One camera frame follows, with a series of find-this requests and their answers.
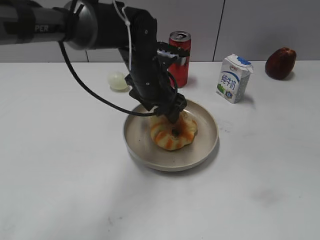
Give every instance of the soda can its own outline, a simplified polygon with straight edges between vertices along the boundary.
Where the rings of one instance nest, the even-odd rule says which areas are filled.
[[[191,34],[186,31],[174,31],[170,34],[169,44],[191,52]],[[190,56],[181,57],[169,67],[169,72],[174,76],[178,88],[187,84]]]

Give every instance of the gray wall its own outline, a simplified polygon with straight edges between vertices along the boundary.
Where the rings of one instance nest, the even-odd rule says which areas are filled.
[[[69,0],[36,1],[52,8],[62,7]],[[159,41],[167,42],[169,33],[175,30],[190,32],[192,61],[212,61],[213,56],[215,61],[221,61],[231,53],[263,61],[281,47],[296,50],[298,60],[320,60],[318,0],[225,0],[225,5],[224,0],[123,2],[147,9],[157,18]],[[67,47],[67,51],[73,62],[122,61],[115,49],[89,50],[86,54]],[[0,53],[0,62],[63,61],[56,42],[0,46]]]
[[[298,60],[320,60],[319,43],[319,0],[226,0],[214,60],[266,60],[282,47]]]

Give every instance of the red apple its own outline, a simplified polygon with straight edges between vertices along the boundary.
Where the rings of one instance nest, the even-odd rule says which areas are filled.
[[[272,54],[265,63],[266,74],[273,79],[283,80],[292,71],[297,54],[294,50],[283,47]]]

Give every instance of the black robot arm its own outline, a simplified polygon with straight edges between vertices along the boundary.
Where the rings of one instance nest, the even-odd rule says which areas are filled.
[[[116,5],[119,10],[124,7],[122,2]],[[73,14],[70,7],[71,2],[65,8],[50,9],[31,0],[1,0],[0,45],[55,41],[77,50],[118,49],[129,69],[125,79],[132,86],[130,96],[148,111],[156,107],[157,115],[176,122],[187,102],[171,87],[167,69],[189,53],[157,42],[157,20],[146,10],[126,7],[132,39],[130,68],[128,29],[115,6],[78,0]]]

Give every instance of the black cable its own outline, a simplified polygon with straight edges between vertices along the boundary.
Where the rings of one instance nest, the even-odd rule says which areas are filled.
[[[72,15],[74,14],[75,8],[76,8],[76,4],[77,4],[78,0],[73,0],[71,3],[71,7],[70,7],[70,11],[69,11],[69,16],[68,16],[68,22],[70,23]],[[122,107],[119,107],[115,104],[113,104],[112,102],[109,102],[107,100],[105,100],[103,97],[99,96],[98,94],[96,94],[94,91],[92,91],[89,87],[87,87],[87,85],[79,78],[79,76],[77,75],[75,69],[73,68],[70,59],[68,57],[65,45],[62,41],[59,41],[59,47],[62,53],[62,56],[64,58],[64,61],[69,69],[69,71],[71,72],[72,76],[74,77],[74,79],[77,81],[77,83],[84,89],[86,90],[91,96],[93,96],[94,98],[96,98],[97,100],[101,101],[104,104],[107,104],[108,106],[123,112],[125,114],[129,114],[129,115],[133,115],[133,116],[137,116],[137,117],[150,117],[150,116],[155,116],[157,113],[156,112],[150,112],[150,113],[140,113],[140,112],[134,112],[134,111],[129,111],[127,109],[124,109]],[[170,73],[167,72],[168,75],[170,76],[170,78],[173,80],[173,84],[174,84],[174,96],[171,100],[170,106],[172,106],[176,100],[177,94],[178,94],[178,84],[176,79],[174,78],[174,76]]]
[[[98,94],[96,94],[94,91],[92,91],[90,88],[87,87],[87,85],[79,78],[79,76],[77,75],[75,69],[72,67],[71,63],[70,63],[70,60],[69,60],[69,57],[67,55],[67,52],[66,52],[66,49],[65,49],[65,46],[62,42],[59,42],[59,46],[60,46],[60,49],[61,49],[61,52],[62,52],[62,55],[63,55],[63,58],[64,58],[64,61],[66,63],[66,65],[68,66],[72,76],[75,78],[75,80],[77,81],[78,84],[80,84],[80,86],[86,90],[91,96],[93,96],[94,98],[98,99],[99,101],[103,102],[104,104],[107,104],[109,105],[110,107],[118,110],[118,111],[121,111],[125,114],[130,114],[130,115],[134,115],[134,116],[138,116],[138,117],[150,117],[150,116],[154,116],[156,115],[155,112],[150,112],[150,113],[140,113],[140,112],[134,112],[134,111],[129,111],[127,109],[124,109],[122,107],[119,107],[107,100],[105,100],[104,98],[102,98],[101,96],[99,96]]]

